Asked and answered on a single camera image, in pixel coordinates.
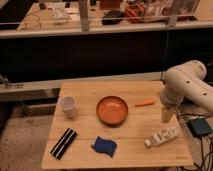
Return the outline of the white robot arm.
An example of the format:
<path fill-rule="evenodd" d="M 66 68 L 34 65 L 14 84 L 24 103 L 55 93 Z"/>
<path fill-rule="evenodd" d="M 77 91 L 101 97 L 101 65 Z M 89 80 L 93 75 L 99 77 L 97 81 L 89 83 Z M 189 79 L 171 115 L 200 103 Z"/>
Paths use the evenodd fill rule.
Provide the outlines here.
<path fill-rule="evenodd" d="M 168 123 L 184 98 L 213 114 L 213 87 L 204 82 L 207 69 L 199 60 L 169 68 L 163 75 L 159 99 L 163 105 L 161 122 Z"/>

